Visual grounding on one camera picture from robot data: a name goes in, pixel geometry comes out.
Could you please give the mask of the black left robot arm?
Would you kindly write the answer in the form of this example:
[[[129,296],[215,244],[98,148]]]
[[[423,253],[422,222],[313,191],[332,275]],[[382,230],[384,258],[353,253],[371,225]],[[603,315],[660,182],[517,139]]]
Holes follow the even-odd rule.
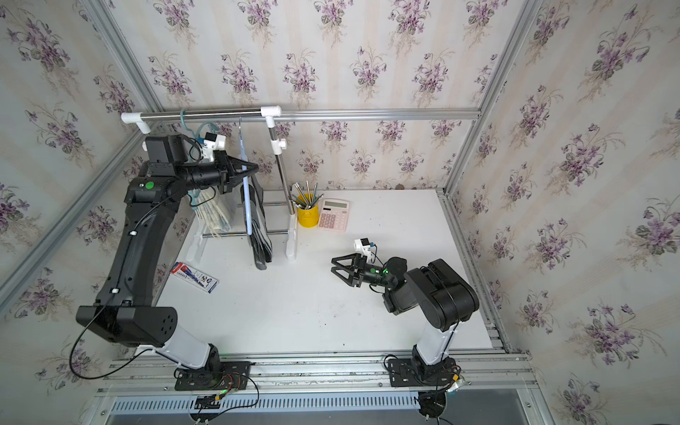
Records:
[[[171,306],[154,306],[153,283],[166,233],[182,200],[195,189],[225,194],[258,165],[217,150],[212,160],[190,160],[182,134],[148,136],[149,155],[127,187],[123,233],[110,272],[92,305],[80,306],[76,321],[109,343],[144,346],[181,368],[218,372],[218,349],[195,338],[179,324]]]

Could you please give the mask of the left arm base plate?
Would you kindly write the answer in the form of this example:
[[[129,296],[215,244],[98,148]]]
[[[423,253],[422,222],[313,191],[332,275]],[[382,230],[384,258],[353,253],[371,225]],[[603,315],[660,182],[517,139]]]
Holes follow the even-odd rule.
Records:
[[[177,368],[174,373],[176,391],[236,391],[249,382],[249,361],[226,361],[216,371]]]

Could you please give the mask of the teal plastic hanger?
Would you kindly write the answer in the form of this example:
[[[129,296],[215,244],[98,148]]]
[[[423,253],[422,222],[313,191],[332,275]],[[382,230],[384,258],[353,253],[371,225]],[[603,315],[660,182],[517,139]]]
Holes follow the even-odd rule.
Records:
[[[204,122],[198,127],[198,130],[191,129],[187,124],[186,124],[186,116],[187,109],[182,108],[180,111],[180,122],[182,127],[191,133],[191,137],[189,138],[189,144],[191,145],[191,148],[189,149],[189,157],[193,159],[195,162],[198,163],[207,163],[207,162],[213,162],[214,157],[213,157],[213,152],[209,151],[208,148],[205,145],[205,139],[201,136],[200,131],[205,127],[208,126],[210,129],[217,129],[216,125],[212,122]],[[202,190],[201,189],[196,189],[195,191],[192,191],[189,197],[191,198],[191,201],[189,202],[189,206],[198,212],[198,209],[202,206],[205,205],[211,201],[213,201],[217,197],[217,189],[212,189],[212,196],[210,198],[202,198]]]

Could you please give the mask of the black white checkered scarf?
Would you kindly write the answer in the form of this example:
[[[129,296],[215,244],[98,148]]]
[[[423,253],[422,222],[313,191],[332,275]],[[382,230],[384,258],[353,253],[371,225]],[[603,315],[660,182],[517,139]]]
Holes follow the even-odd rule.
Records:
[[[258,270],[266,270],[273,259],[273,245],[267,232],[267,220],[264,209],[264,191],[255,176],[248,178],[248,192],[244,197],[246,206],[246,229],[253,261]]]

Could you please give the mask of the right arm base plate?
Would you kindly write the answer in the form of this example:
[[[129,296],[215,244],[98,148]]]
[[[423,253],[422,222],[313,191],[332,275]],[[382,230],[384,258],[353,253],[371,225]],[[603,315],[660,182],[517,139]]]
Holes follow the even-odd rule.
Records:
[[[382,364],[389,375],[392,388],[449,388],[461,378],[461,368],[452,358],[429,366],[419,363],[416,359],[400,359],[394,355],[387,355]]]

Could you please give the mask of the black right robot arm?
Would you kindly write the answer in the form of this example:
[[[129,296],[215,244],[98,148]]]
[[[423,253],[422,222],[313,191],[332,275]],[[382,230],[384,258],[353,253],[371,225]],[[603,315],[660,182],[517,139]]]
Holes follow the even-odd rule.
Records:
[[[400,257],[375,265],[367,255],[354,253],[335,257],[330,263],[331,273],[350,287],[367,284],[383,288],[382,301],[389,313],[421,310],[428,327],[414,346],[417,367],[434,368],[444,362],[458,326],[480,307],[476,291],[442,259],[410,269]]]

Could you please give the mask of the blue cream plaid scarf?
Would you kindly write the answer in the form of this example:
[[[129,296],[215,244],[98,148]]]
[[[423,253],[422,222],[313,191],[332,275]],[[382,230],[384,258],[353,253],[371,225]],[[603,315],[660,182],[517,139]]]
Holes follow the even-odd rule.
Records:
[[[233,208],[217,189],[193,189],[189,205],[205,233],[217,236],[232,230]]]

